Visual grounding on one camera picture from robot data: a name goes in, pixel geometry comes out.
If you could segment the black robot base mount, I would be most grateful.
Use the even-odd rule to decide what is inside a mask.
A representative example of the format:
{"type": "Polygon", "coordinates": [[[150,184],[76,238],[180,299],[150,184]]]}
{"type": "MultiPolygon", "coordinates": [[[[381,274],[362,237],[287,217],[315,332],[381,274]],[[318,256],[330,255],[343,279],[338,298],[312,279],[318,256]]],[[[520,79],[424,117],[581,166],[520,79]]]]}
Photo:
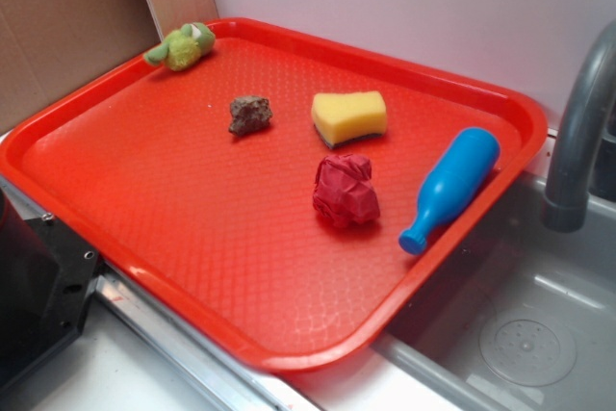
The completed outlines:
{"type": "Polygon", "coordinates": [[[1,195],[1,392],[83,332],[98,251],[57,218],[22,218],[1,195]]]}

